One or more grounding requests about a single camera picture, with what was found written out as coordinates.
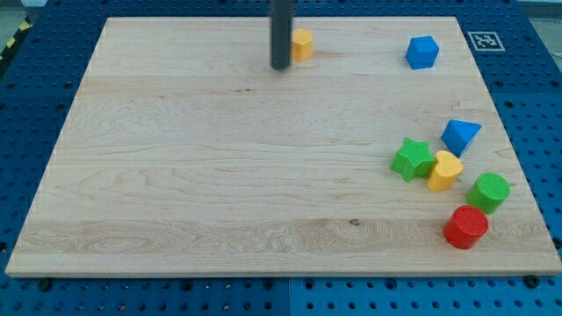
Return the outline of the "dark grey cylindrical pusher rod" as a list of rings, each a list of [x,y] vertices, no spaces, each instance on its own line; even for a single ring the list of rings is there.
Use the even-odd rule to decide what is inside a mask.
[[[291,64],[292,0],[270,2],[270,66],[285,70]]]

